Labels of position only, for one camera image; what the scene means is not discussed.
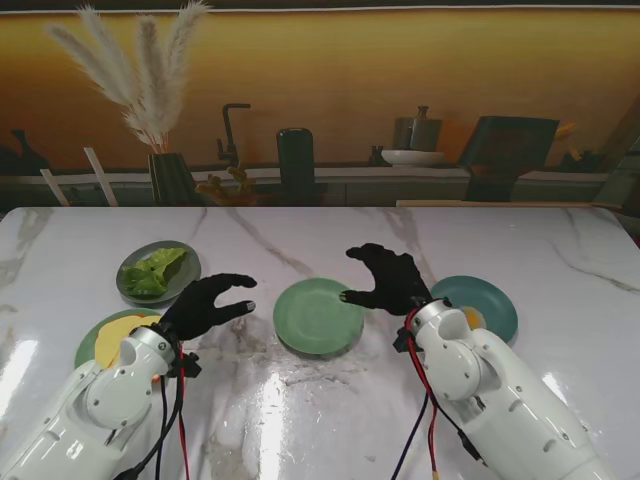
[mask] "white bowl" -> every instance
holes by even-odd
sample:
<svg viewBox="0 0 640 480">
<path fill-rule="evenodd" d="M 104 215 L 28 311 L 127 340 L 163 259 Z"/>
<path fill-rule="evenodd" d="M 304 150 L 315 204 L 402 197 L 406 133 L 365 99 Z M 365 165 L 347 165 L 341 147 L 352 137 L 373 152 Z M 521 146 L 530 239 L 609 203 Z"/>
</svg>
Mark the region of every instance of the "white bowl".
<svg viewBox="0 0 640 480">
<path fill-rule="evenodd" d="M 420 152 L 418 150 L 383 150 L 382 158 L 391 165 L 428 167 L 444 163 L 442 152 Z"/>
</svg>

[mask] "green plate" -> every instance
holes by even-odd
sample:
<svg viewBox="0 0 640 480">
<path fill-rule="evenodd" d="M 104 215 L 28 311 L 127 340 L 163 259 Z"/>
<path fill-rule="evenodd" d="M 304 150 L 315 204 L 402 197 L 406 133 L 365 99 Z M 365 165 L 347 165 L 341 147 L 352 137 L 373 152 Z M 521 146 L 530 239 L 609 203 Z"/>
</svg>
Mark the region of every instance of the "green plate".
<svg viewBox="0 0 640 480">
<path fill-rule="evenodd" d="M 343 353 L 359 338 L 364 309 L 342 302 L 344 285 L 326 278 L 312 278 L 287 288 L 273 310 L 280 340 L 310 355 Z"/>
<path fill-rule="evenodd" d="M 143 315 L 145 317 L 150 317 L 151 315 L 160 314 L 155 310 L 149 310 L 148 308 L 130 308 L 129 310 L 123 310 L 108 316 L 89 330 L 89 333 L 87 333 L 80 342 L 78 350 L 76 350 L 76 358 L 73 361 L 74 368 L 78 368 L 83 363 L 96 358 L 96 340 L 98 339 L 98 333 L 102 327 L 109 322 L 113 322 L 114 320 L 122 317 L 128 317 L 129 315 Z"/>
<path fill-rule="evenodd" d="M 162 295 L 154 297 L 134 297 L 129 295 L 124 288 L 124 274 L 122 272 L 122 267 L 134 266 L 138 260 L 147 258 L 159 248 L 184 248 L 186 251 L 180 259 L 167 267 L 166 272 L 170 275 L 169 282 L 167 283 L 169 289 Z M 167 303 L 180 295 L 187 285 L 200 278 L 201 273 L 202 268 L 200 267 L 200 260 L 198 259 L 198 254 L 193 248 L 185 243 L 177 242 L 175 240 L 162 240 L 160 242 L 145 245 L 129 255 L 118 268 L 116 286 L 118 287 L 120 294 L 131 303 L 138 305 L 161 304 Z"/>
<path fill-rule="evenodd" d="M 447 277 L 431 289 L 433 298 L 447 297 L 455 308 L 473 307 L 484 317 L 487 330 L 508 343 L 518 330 L 518 314 L 509 297 L 481 278 Z"/>
</svg>

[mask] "lettuce leaf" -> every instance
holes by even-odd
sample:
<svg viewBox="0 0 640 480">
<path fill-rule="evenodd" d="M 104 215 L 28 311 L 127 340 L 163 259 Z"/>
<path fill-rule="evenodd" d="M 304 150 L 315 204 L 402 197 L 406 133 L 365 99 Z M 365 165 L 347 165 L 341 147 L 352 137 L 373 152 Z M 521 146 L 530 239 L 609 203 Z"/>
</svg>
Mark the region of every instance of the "lettuce leaf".
<svg viewBox="0 0 640 480">
<path fill-rule="evenodd" d="M 159 248 L 135 266 L 122 267 L 125 291 L 134 297 L 162 295 L 168 289 L 165 269 L 184 254 L 184 248 Z"/>
</svg>

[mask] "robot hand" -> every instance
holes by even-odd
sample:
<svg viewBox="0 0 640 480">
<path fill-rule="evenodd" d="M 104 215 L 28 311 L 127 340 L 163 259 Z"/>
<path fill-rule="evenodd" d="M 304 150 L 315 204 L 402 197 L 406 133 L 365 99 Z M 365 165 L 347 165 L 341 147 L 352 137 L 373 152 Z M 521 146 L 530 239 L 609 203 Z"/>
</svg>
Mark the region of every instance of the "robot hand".
<svg viewBox="0 0 640 480">
<path fill-rule="evenodd" d="M 396 255 L 382 245 L 366 243 L 347 250 L 347 257 L 365 264 L 373 275 L 375 288 L 371 292 L 342 292 L 340 299 L 343 302 L 381 308 L 392 315 L 407 315 L 416 308 L 416 299 L 420 304 L 432 301 L 429 289 L 408 253 Z"/>
<path fill-rule="evenodd" d="M 203 278 L 183 290 L 160 320 L 163 331 L 174 333 L 178 340 L 192 340 L 204 335 L 214 325 L 222 325 L 255 310 L 250 300 L 216 307 L 215 300 L 231 287 L 253 288 L 256 281 L 246 275 L 221 273 Z"/>
</svg>

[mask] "plate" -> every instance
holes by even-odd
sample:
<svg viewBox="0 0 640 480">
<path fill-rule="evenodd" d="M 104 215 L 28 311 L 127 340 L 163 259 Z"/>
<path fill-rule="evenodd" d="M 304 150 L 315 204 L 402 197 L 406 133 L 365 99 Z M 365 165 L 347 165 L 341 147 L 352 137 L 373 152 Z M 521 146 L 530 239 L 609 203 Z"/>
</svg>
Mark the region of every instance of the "plate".
<svg viewBox="0 0 640 480">
<path fill-rule="evenodd" d="M 134 297 L 129 295 L 124 288 L 124 273 L 122 271 L 122 267 L 133 267 L 138 260 L 147 258 L 159 248 L 184 248 L 186 251 L 183 255 L 184 258 L 176 260 L 176 262 L 180 262 L 180 268 L 169 278 L 169 282 L 167 283 L 169 289 L 157 297 Z M 160 242 L 145 245 L 129 255 L 124 262 L 122 262 L 122 265 L 118 267 L 118 273 L 116 274 L 116 286 L 118 287 L 120 294 L 131 303 L 138 305 L 160 304 L 169 302 L 180 295 L 187 285 L 200 278 L 201 273 L 202 267 L 200 266 L 200 260 L 198 259 L 198 254 L 193 248 L 185 243 L 177 242 L 175 240 L 162 240 Z"/>
<path fill-rule="evenodd" d="M 100 329 L 104 327 L 107 323 L 113 322 L 119 318 L 128 317 L 132 315 L 137 315 L 140 317 L 149 317 L 151 315 L 160 315 L 155 310 L 150 310 L 148 308 L 130 308 L 128 310 L 123 310 L 118 313 L 114 313 L 113 315 L 108 316 L 100 323 L 98 323 L 95 327 L 89 330 L 80 345 L 78 346 L 78 350 L 76 350 L 76 357 L 73 361 L 74 368 L 78 368 L 83 363 L 88 362 L 89 360 L 93 360 L 96 358 L 96 340 L 98 339 L 98 333 Z"/>
<path fill-rule="evenodd" d="M 518 314 L 509 297 L 492 283 L 477 277 L 447 277 L 431 289 L 433 298 L 447 297 L 467 315 L 469 323 L 483 326 L 509 343 L 518 330 Z"/>
<path fill-rule="evenodd" d="M 382 150 L 382 158 L 387 163 L 395 166 L 420 166 L 428 167 L 445 163 L 442 152 L 422 152 L 419 150 Z"/>
<path fill-rule="evenodd" d="M 360 338 L 364 309 L 340 300 L 347 287 L 335 280 L 312 278 L 287 288 L 273 310 L 280 340 L 310 355 L 332 355 L 348 350 Z"/>
</svg>

